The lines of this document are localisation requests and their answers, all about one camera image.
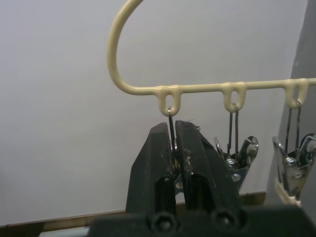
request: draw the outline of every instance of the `white wall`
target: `white wall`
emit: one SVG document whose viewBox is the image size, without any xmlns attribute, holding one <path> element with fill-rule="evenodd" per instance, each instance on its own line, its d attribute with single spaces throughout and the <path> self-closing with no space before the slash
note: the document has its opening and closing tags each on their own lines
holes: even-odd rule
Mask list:
<svg viewBox="0 0 316 237">
<path fill-rule="evenodd" d="M 123 3 L 0 2 L 0 225 L 124 209 L 131 165 L 167 119 L 154 96 L 110 80 L 106 43 Z M 138 86 L 287 79 L 305 5 L 144 1 L 121 35 L 119 69 Z M 266 188 L 283 104 L 281 89 L 247 93 L 239 145 L 255 135 L 260 149 L 242 192 Z M 183 95 L 174 119 L 227 142 L 221 93 Z"/>
</svg>

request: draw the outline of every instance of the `hanging clip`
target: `hanging clip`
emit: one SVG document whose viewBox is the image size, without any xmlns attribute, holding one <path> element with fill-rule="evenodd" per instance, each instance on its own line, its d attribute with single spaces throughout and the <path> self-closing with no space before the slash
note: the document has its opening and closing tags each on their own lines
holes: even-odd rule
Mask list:
<svg viewBox="0 0 316 237">
<path fill-rule="evenodd" d="M 300 194 L 316 157 L 316 134 L 306 135 L 299 147 L 301 103 L 296 100 L 298 113 L 296 120 L 295 150 L 288 153 L 288 138 L 291 125 L 292 109 L 287 120 L 285 148 L 277 137 L 272 138 L 278 177 L 275 188 L 285 203 L 300 205 Z"/>
<path fill-rule="evenodd" d="M 256 158 L 259 149 L 259 143 L 257 138 L 248 137 L 240 150 L 238 151 L 238 106 L 232 103 L 235 108 L 235 154 L 230 154 L 232 148 L 232 131 L 233 131 L 233 113 L 230 113 L 229 119 L 229 137 L 227 145 L 227 153 L 224 153 L 221 145 L 218 142 L 217 137 L 214 138 L 217 152 L 224 159 L 226 166 L 231 174 L 233 181 L 236 184 L 237 189 L 241 188 L 241 185 L 249 171 L 250 165 Z"/>
</svg>

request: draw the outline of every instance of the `cream hanger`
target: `cream hanger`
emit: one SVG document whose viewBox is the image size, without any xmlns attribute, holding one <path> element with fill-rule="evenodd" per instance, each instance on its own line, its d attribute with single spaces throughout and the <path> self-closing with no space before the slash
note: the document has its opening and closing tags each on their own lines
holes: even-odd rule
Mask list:
<svg viewBox="0 0 316 237">
<path fill-rule="evenodd" d="M 303 104 L 307 90 L 310 85 L 316 85 L 316 78 L 312 79 L 287 79 L 287 80 L 271 80 L 271 81 L 252 81 L 252 82 L 226 82 L 218 84 L 200 84 L 200 85 L 160 85 L 153 87 L 134 87 L 127 84 L 119 75 L 117 67 L 117 49 L 119 36 L 122 28 L 143 0 L 128 0 L 117 14 L 111 28 L 110 38 L 107 47 L 107 61 L 110 76 L 114 84 L 122 91 L 132 95 L 155 95 L 158 98 L 160 111 L 168 116 L 168 108 L 166 106 L 166 97 L 173 96 L 174 106 L 171 108 L 171 115 L 176 115 L 180 110 L 181 95 L 184 93 L 199 93 L 220 91 L 224 95 L 225 109 L 230 112 L 236 112 L 235 106 L 231 103 L 232 92 L 238 93 L 237 107 L 240 110 L 245 102 L 246 91 L 256 89 L 283 88 L 285 90 L 285 102 L 291 109 L 297 108 L 296 99 L 293 98 L 294 89 L 298 89 L 297 100 Z"/>
</svg>

